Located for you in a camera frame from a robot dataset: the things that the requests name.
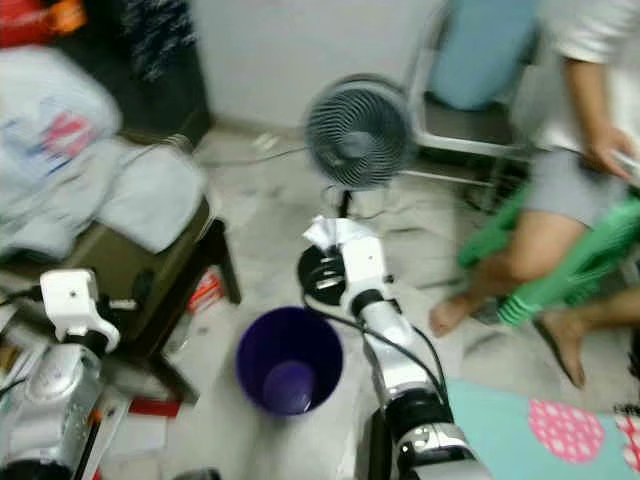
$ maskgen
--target fan grille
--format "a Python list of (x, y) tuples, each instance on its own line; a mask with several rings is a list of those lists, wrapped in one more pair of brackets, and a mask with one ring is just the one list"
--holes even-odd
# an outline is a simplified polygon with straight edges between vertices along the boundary
[(375, 80), (348, 81), (313, 106), (307, 143), (331, 180), (356, 189), (386, 184), (413, 157), (401, 93)]

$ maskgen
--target white shirt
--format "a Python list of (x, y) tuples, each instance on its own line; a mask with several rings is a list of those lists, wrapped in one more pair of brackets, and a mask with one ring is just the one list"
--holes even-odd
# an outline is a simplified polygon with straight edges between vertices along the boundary
[(640, 0), (550, 0), (543, 8), (543, 30), (552, 48), (542, 60), (548, 73), (539, 92), (547, 105), (538, 145), (583, 151), (564, 80), (562, 60), (569, 57), (606, 64), (612, 124), (640, 153)]

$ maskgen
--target pile of clothes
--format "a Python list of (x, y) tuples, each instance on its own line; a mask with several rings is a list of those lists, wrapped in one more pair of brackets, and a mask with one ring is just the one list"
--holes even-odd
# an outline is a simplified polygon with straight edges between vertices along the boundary
[(63, 260), (93, 221), (154, 253), (171, 245), (205, 180), (180, 150), (119, 128), (113, 99), (60, 52), (0, 50), (0, 259)]

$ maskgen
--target bare foot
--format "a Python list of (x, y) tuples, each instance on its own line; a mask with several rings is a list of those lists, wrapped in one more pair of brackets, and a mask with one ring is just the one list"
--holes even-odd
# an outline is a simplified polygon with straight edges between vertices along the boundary
[(555, 343), (555, 349), (553, 345), (549, 346), (571, 383), (578, 388), (584, 387), (585, 375), (580, 361), (583, 336), (580, 323), (569, 312), (548, 312), (540, 323)]
[(440, 302), (429, 313), (431, 331), (436, 337), (442, 337), (451, 332), (478, 308), (477, 303), (466, 293), (459, 293)]

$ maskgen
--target light blue mat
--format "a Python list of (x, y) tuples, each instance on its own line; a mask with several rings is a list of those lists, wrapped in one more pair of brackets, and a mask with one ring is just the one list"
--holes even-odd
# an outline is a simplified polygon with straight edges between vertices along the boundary
[[(601, 440), (596, 442), (601, 445), (599, 449), (594, 450), (597, 451), (595, 457), (589, 461), (582, 459), (582, 462), (570, 463), (545, 448), (530, 426), (530, 422), (535, 425), (542, 422), (539, 415), (530, 415), (532, 409), (537, 409), (537, 412), (544, 411), (545, 414), (546, 409), (550, 409), (554, 414), (562, 411), (565, 415), (564, 407), (544, 402), (532, 404), (532, 400), (527, 397), (499, 392), (464, 381), (450, 381), (449, 396), (456, 423), (464, 430), (472, 448), (489, 468), (495, 480), (640, 478), (624, 460), (623, 450), (625, 445), (629, 444), (629, 440), (626, 434), (617, 428), (613, 415), (592, 417), (591, 423), (595, 425), (599, 422), (601, 426), (595, 427), (599, 435), (604, 433), (600, 437)], [(567, 411), (576, 412), (570, 407)], [(590, 415), (588, 412), (584, 413), (588, 419)], [(575, 415), (582, 418), (580, 411)]]

